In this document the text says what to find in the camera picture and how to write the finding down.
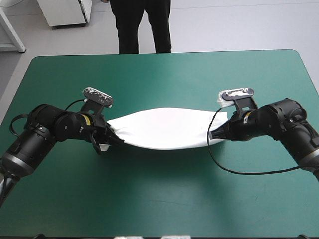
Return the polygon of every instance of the white cabinet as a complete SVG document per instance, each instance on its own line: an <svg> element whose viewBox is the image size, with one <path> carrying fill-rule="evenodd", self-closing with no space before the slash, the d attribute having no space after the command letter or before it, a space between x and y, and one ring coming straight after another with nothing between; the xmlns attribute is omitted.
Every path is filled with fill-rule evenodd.
<svg viewBox="0 0 319 239"><path fill-rule="evenodd" d="M92 0L37 0L50 26L90 22Z"/></svg>

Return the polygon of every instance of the black pants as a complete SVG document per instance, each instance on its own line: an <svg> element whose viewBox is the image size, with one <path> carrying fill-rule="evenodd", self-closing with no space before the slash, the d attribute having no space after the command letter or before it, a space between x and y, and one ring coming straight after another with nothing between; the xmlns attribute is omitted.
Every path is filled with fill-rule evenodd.
<svg viewBox="0 0 319 239"><path fill-rule="evenodd" d="M170 0L110 0L116 18L120 54L139 52L138 29L144 10L149 15L156 53L170 53Z"/></svg>

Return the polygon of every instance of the yellow label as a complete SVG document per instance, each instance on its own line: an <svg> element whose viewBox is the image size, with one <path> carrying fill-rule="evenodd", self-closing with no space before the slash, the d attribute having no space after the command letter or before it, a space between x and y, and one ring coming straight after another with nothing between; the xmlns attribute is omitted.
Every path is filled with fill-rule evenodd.
<svg viewBox="0 0 319 239"><path fill-rule="evenodd" d="M82 115L86 121L86 125L91 125L90 118L88 118L86 115Z"/></svg>
<svg viewBox="0 0 319 239"><path fill-rule="evenodd" d="M248 122L248 116L251 114L252 111L248 112L244 117L244 123Z"/></svg>

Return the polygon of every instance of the person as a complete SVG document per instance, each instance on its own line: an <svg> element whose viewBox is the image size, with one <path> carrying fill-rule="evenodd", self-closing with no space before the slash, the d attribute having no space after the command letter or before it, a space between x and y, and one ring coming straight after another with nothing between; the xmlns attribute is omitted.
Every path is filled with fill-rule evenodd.
<svg viewBox="0 0 319 239"><path fill-rule="evenodd" d="M110 4L116 18L120 54L139 53L138 29L144 10L149 15L156 53L171 52L170 0L110 0Z"/></svg>

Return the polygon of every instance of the green table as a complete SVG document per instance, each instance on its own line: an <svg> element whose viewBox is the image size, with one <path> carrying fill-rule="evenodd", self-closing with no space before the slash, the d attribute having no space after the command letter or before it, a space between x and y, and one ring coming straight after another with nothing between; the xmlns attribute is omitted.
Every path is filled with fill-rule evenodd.
<svg viewBox="0 0 319 239"><path fill-rule="evenodd" d="M35 58L25 74L0 127L0 153L14 140L8 125L15 115L42 103L64 108L87 86L113 96L107 119L158 107L214 111L219 91L251 87L259 106L285 97L300 102L319 129L318 94L293 50L47 56ZM234 170L296 165L266 136L212 149ZM91 144L68 140L17 184L0 209L0 235L318 236L318 200L319 184L303 170L240 176L217 168L205 147L112 146L98 156Z"/></svg>

